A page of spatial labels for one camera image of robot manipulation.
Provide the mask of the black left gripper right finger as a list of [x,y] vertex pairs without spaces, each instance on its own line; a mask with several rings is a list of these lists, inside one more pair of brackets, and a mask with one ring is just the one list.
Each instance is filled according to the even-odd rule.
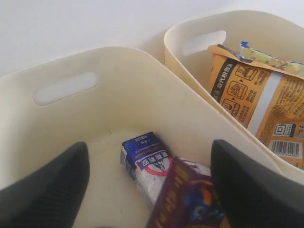
[[211,148],[211,178],[232,228],[302,228],[304,187],[224,140]]

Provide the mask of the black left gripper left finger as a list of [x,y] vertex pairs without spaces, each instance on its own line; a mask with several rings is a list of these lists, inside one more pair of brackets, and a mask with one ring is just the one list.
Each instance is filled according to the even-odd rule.
[[88,147],[77,142],[0,191],[2,228],[71,228],[90,177]]

